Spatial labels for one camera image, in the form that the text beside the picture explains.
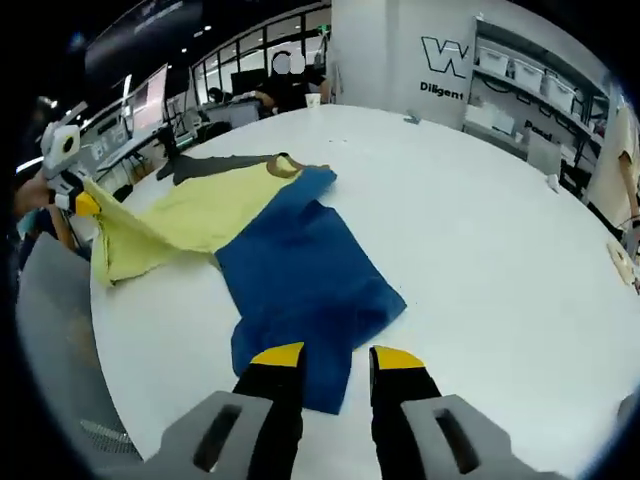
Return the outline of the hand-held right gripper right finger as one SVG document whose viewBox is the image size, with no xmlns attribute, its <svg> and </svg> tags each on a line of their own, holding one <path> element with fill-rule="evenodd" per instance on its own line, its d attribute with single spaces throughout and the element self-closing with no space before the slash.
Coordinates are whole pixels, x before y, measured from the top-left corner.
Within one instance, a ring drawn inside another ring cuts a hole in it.
<svg viewBox="0 0 640 480">
<path fill-rule="evenodd" d="M 384 479 L 518 479 L 509 435 L 458 395 L 443 395 L 407 351 L 369 349 L 371 434 Z"/>
</svg>

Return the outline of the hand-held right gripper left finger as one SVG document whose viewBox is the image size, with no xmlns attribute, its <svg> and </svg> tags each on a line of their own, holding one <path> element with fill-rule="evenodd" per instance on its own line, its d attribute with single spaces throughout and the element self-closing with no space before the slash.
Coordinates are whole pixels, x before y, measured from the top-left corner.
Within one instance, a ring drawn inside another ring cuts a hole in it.
<svg viewBox="0 0 640 480">
<path fill-rule="evenodd" d="M 305 344 L 256 355 L 163 433 L 160 479 L 289 479 L 303 433 Z"/>
</svg>

